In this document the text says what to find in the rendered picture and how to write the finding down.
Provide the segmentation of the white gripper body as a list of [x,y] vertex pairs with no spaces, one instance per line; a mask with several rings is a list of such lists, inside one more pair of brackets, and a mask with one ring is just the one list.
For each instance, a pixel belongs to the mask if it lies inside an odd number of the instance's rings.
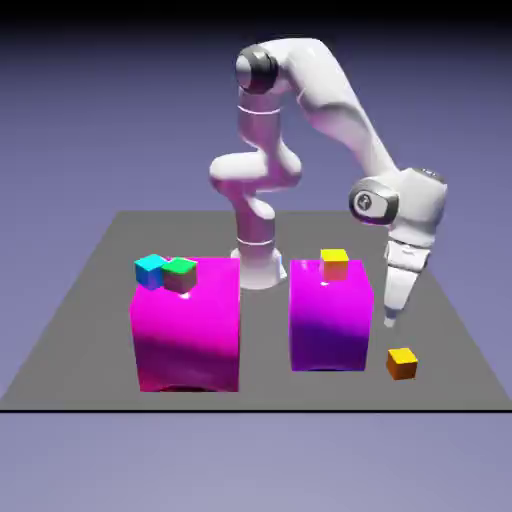
[[388,265],[384,292],[386,319],[396,319],[406,307],[420,271]]

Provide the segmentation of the small orange cube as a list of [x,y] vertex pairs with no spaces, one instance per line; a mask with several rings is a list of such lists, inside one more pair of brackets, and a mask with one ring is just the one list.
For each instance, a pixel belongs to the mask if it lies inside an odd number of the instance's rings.
[[408,347],[388,350],[386,367],[394,380],[414,379],[418,367],[418,359]]

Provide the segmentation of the small yellow cube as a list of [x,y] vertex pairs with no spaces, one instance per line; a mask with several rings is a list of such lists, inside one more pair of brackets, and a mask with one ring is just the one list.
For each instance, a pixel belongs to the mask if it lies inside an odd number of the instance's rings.
[[322,249],[320,256],[324,282],[342,281],[347,277],[349,257],[345,249]]

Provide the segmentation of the small green cube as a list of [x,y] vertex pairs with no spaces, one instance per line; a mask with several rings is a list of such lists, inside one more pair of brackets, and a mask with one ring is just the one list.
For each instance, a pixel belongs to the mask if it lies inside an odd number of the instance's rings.
[[181,257],[167,261],[161,267],[163,287],[178,294],[188,293],[197,284],[197,265]]

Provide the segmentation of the small cyan cube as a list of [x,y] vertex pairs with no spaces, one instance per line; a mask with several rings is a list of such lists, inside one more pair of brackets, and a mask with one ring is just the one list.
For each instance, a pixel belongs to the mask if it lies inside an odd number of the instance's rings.
[[149,290],[155,290],[163,286],[162,267],[167,259],[150,254],[134,262],[135,278],[139,285]]

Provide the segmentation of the large purple box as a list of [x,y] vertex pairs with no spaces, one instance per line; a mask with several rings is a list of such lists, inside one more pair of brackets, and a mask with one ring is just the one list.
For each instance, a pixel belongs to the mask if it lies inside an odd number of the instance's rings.
[[294,371],[362,371],[374,293],[363,262],[348,262],[342,281],[323,279],[319,260],[292,260],[288,337]]

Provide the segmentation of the large magenta box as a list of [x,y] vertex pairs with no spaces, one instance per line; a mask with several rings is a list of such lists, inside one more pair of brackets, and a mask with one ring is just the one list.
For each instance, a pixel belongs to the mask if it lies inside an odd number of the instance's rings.
[[240,361],[240,264],[187,258],[197,284],[185,294],[137,283],[129,314],[142,392],[197,388],[236,392]]

